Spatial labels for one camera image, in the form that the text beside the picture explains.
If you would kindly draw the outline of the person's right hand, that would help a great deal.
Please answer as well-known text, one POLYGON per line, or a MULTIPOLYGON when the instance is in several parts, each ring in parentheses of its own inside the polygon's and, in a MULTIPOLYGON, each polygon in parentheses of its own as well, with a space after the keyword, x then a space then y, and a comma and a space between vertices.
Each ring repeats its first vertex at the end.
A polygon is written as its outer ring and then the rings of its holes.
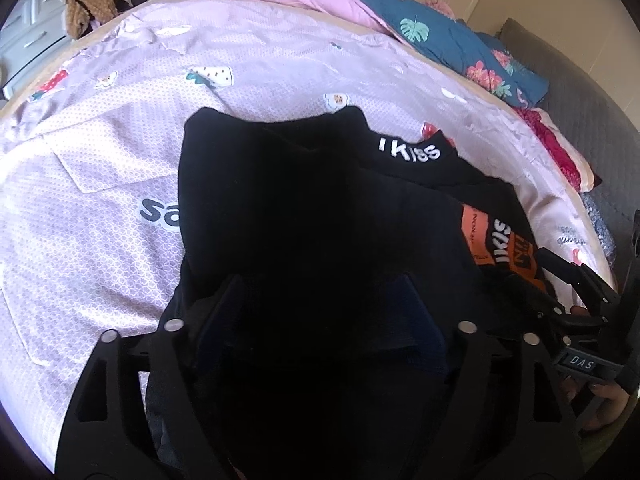
POLYGON ((597 411, 582 424, 582 430, 596 430, 615 422, 623 413, 629 401, 629 394, 617 383, 592 384, 591 382, 576 382, 574 378, 567 377, 562 381, 561 389, 567 400, 572 402, 582 389, 588 390, 602 403, 597 411))

